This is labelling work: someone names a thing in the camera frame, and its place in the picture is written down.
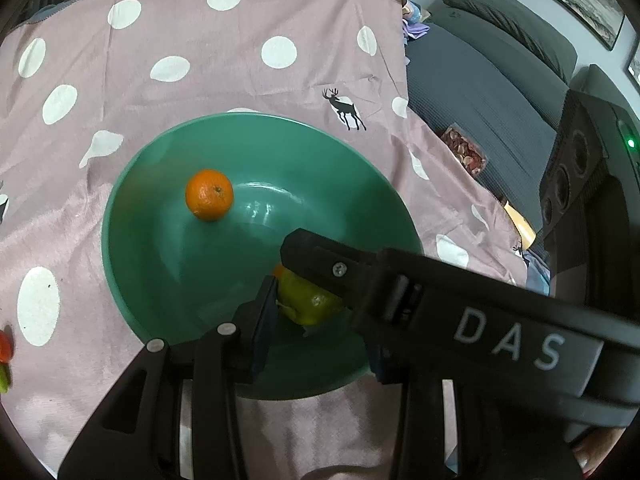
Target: blanket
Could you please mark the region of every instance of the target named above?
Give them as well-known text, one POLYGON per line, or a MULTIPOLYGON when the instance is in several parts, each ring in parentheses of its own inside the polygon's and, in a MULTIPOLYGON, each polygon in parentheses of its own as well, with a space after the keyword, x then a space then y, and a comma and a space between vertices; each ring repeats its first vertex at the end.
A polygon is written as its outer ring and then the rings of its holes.
MULTIPOLYGON (((504 209, 407 108, 403 4, 76 0, 4 40, 0 325, 15 357, 2 405, 54 472, 142 348, 102 270, 108 195, 181 122, 255 110, 316 126, 388 178, 427 256, 524 285, 504 209)), ((252 478, 384 478, 398 395, 366 376, 311 399, 239 400, 252 478)))

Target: black speaker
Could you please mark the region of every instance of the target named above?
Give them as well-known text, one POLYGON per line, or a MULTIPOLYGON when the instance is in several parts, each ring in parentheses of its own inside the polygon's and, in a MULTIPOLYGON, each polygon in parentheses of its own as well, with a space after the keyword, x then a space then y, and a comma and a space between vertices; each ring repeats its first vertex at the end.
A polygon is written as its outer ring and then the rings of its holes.
POLYGON ((540 206, 551 295, 638 320, 640 137, 629 112, 568 92, 540 206))

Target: snack package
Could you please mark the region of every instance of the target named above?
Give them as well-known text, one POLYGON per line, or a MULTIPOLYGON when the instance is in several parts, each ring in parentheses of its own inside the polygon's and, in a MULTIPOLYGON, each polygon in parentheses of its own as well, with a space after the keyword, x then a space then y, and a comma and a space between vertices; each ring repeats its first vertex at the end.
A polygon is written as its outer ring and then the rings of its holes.
POLYGON ((484 170, 487 161, 486 155, 456 123, 447 128, 440 138, 473 178, 476 178, 484 170))

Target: green bowl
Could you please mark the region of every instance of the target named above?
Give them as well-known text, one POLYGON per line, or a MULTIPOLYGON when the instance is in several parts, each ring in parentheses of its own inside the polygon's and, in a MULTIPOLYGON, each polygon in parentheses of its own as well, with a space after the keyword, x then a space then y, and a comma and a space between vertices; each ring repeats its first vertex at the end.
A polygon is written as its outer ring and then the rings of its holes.
MULTIPOLYGON (((362 250, 422 252, 404 203, 363 156, 299 122, 261 114, 202 117, 146 145, 116 181, 102 226, 102 260, 118 309, 143 341, 193 340, 253 299, 302 227, 362 250), (234 203, 216 222, 184 202, 190 176, 226 174, 234 203)), ((298 399, 368 371, 345 310, 306 330, 282 314, 264 372, 238 394, 298 399)))

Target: mandarin orange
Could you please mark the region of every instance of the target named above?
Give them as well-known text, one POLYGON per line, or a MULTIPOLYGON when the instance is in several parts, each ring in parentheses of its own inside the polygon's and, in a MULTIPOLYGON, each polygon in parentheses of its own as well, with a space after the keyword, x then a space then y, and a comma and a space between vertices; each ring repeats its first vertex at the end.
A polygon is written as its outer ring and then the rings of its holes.
POLYGON ((201 220, 218 220, 234 201, 229 179, 217 170, 200 170, 187 182, 184 198, 189 210, 201 220))
POLYGON ((278 279, 282 277, 282 273, 284 272, 284 266, 278 262, 273 269, 271 269, 271 273, 278 279))

